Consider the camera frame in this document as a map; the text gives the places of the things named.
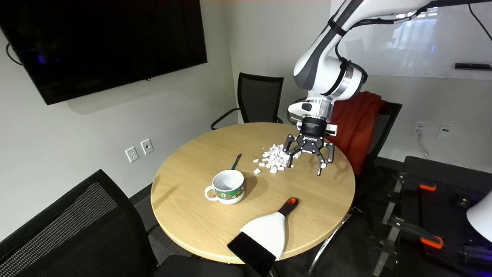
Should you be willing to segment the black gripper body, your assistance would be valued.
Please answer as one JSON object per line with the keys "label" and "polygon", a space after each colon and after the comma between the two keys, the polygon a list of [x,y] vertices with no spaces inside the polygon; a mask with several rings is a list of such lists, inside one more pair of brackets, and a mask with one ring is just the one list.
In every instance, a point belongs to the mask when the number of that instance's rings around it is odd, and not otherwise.
{"label": "black gripper body", "polygon": [[324,144],[326,126],[323,118],[304,117],[298,127],[298,147],[306,152],[318,152]]}

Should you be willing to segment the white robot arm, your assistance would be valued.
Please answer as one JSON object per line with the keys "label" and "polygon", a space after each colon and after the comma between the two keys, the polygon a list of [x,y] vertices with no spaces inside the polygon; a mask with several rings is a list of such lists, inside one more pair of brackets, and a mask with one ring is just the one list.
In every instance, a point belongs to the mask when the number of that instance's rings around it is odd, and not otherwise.
{"label": "white robot arm", "polygon": [[490,0],[335,0],[336,7],[293,66],[307,92],[289,106],[329,120],[364,89],[404,112],[384,152],[419,154],[487,170],[492,161]]}

